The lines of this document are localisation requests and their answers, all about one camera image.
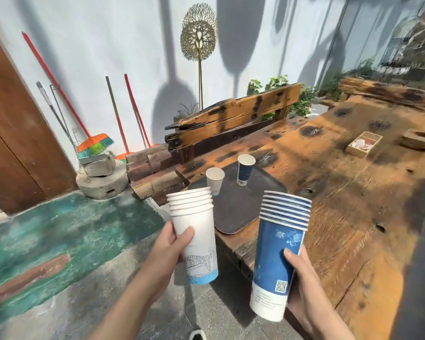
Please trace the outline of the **blue drinking cup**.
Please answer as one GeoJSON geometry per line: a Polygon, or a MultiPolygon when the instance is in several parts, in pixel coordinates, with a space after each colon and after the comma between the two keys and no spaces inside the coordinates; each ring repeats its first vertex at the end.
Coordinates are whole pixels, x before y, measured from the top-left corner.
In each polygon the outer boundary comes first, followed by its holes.
{"type": "Polygon", "coordinates": [[[239,186],[247,185],[255,163],[255,157],[250,154],[241,154],[238,156],[237,184],[239,186]]]}

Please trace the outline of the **golden metal tree ornament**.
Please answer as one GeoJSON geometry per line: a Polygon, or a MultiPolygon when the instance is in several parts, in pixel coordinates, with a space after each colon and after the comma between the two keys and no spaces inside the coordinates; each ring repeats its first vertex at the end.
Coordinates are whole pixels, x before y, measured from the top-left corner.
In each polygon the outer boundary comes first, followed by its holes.
{"type": "Polygon", "coordinates": [[[199,110],[204,108],[202,62],[214,52],[218,40],[217,16],[207,3],[192,5],[182,21],[180,47],[183,56],[198,64],[199,110]]]}

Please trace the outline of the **person's right hand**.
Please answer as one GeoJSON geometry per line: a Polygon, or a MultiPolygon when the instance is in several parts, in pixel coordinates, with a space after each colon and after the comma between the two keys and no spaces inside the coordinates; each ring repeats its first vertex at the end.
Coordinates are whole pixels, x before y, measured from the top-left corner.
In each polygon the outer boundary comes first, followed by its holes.
{"type": "Polygon", "coordinates": [[[288,297],[288,309],[306,331],[306,307],[312,304],[330,304],[306,251],[306,278],[300,281],[295,270],[296,282],[288,297]]]}

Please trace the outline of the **weathered wooden log beam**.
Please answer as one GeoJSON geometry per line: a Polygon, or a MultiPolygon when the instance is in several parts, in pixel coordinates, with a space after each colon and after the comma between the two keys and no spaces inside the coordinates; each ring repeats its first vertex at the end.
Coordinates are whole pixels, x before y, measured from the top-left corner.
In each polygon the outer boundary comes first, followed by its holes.
{"type": "Polygon", "coordinates": [[[344,77],[339,82],[339,90],[349,95],[360,95],[425,110],[425,90],[417,88],[344,77]]]}

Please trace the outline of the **round stone millstone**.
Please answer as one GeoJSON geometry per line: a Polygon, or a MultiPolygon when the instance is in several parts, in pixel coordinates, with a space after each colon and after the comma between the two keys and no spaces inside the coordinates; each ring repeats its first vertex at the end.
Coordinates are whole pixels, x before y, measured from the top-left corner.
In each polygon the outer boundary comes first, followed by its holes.
{"type": "Polygon", "coordinates": [[[113,198],[124,192],[130,184],[126,164],[121,160],[116,160],[114,172],[104,177],[89,177],[81,167],[76,176],[76,183],[86,197],[94,200],[113,198]]]}

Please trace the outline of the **person's right forearm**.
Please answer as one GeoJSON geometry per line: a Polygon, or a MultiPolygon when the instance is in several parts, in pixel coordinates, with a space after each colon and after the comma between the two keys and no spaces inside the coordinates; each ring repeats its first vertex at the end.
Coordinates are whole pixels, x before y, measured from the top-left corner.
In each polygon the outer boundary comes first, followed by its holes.
{"type": "Polygon", "coordinates": [[[308,305],[305,313],[306,331],[313,340],[356,340],[330,304],[308,305]]]}

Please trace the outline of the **person's left hand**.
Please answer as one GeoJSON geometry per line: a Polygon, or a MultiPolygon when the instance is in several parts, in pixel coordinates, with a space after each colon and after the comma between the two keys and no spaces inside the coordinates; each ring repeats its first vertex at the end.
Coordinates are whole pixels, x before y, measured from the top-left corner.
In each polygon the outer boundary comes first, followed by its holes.
{"type": "Polygon", "coordinates": [[[162,296],[178,264],[174,255],[176,236],[172,222],[165,223],[136,275],[136,280],[142,285],[143,293],[151,304],[162,296]]]}

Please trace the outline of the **wooden block with hollow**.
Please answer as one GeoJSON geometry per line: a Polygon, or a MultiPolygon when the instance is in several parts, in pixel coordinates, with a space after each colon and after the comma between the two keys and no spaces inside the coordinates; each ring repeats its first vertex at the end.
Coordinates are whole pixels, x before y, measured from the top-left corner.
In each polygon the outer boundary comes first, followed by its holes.
{"type": "Polygon", "coordinates": [[[416,151],[425,151],[425,131],[409,129],[403,133],[399,145],[416,151]]]}

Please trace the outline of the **grey stone block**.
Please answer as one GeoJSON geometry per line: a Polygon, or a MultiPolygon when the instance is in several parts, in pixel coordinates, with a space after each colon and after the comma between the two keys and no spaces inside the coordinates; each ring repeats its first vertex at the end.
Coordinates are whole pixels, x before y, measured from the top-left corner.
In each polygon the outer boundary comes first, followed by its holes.
{"type": "Polygon", "coordinates": [[[79,158],[79,162],[89,177],[110,176],[116,168],[115,155],[110,151],[79,158]]]}

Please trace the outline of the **small spiky potted plant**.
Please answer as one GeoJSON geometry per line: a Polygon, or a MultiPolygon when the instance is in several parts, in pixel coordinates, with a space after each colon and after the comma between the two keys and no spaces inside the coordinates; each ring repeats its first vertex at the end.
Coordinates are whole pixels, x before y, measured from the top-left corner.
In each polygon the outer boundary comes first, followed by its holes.
{"type": "Polygon", "coordinates": [[[187,106],[183,103],[180,103],[181,108],[177,110],[178,115],[183,119],[187,118],[193,114],[196,114],[200,111],[199,109],[199,103],[190,104],[190,106],[187,106]]]}

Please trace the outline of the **small wooden box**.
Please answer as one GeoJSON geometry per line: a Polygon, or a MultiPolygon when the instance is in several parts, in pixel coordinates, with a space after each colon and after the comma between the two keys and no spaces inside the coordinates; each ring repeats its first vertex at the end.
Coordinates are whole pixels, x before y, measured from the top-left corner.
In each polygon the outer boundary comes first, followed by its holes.
{"type": "Polygon", "coordinates": [[[354,156],[356,156],[360,159],[365,159],[369,155],[369,153],[381,142],[381,140],[383,138],[383,136],[377,135],[377,134],[369,132],[369,131],[363,131],[358,137],[356,137],[356,139],[359,138],[359,137],[367,137],[367,138],[373,139],[375,141],[374,147],[369,152],[364,152],[364,151],[360,151],[358,149],[352,148],[351,143],[355,139],[346,147],[346,150],[345,150],[346,153],[354,155],[354,156]]]}

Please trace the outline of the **red-handled broom with green bristles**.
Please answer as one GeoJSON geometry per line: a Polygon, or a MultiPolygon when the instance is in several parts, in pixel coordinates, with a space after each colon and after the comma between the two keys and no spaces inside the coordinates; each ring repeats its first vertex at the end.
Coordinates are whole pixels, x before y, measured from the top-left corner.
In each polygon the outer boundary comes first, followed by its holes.
{"type": "Polygon", "coordinates": [[[23,31],[21,33],[22,33],[23,38],[26,41],[27,45],[29,46],[30,50],[32,51],[34,57],[36,58],[36,60],[40,64],[41,68],[44,70],[44,72],[47,75],[47,77],[49,78],[49,80],[55,86],[55,89],[58,91],[58,93],[60,94],[60,96],[64,100],[65,105],[68,107],[72,116],[75,118],[78,125],[80,125],[81,129],[83,130],[83,132],[86,136],[86,140],[84,142],[81,142],[78,145],[78,147],[76,149],[77,153],[80,155],[81,158],[102,153],[104,150],[106,150],[109,146],[111,146],[114,143],[113,140],[107,134],[104,134],[104,133],[101,133],[101,134],[98,134],[98,135],[95,135],[95,136],[90,135],[86,126],[84,125],[83,121],[81,120],[80,116],[75,111],[73,105],[71,104],[67,95],[63,91],[61,85],[58,83],[55,76],[50,71],[48,65],[45,63],[44,59],[42,58],[42,56],[40,55],[40,53],[38,52],[38,50],[36,49],[36,47],[32,43],[28,34],[26,34],[23,31]]]}

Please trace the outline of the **stack of blue paper cups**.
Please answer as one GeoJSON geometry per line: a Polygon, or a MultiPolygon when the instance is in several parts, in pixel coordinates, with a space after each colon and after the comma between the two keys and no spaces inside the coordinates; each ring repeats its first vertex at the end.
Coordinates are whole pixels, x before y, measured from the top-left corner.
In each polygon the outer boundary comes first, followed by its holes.
{"type": "Polygon", "coordinates": [[[251,284],[250,308],[259,317],[279,322],[295,276],[284,257],[289,249],[299,255],[312,209],[310,199],[266,190],[259,214],[259,232],[251,284]]]}

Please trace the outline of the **stack of white paper cups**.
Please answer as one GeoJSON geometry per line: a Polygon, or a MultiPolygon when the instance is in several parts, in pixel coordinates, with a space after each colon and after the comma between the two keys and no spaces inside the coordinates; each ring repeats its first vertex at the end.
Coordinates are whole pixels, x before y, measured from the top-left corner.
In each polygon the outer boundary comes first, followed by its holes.
{"type": "Polygon", "coordinates": [[[167,195],[169,214],[177,235],[194,229],[183,250],[183,262],[191,285],[206,285],[218,277],[213,197],[209,187],[167,195]]]}

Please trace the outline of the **green plants by wall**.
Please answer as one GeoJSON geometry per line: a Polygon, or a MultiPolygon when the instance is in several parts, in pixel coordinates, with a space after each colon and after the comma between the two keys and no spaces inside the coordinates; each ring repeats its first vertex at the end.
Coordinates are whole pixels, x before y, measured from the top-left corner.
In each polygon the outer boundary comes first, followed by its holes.
{"type": "Polygon", "coordinates": [[[374,58],[361,61],[356,68],[344,72],[328,73],[318,91],[318,97],[338,101],[342,91],[339,89],[340,81],[345,77],[369,79],[374,73],[374,58]]]}

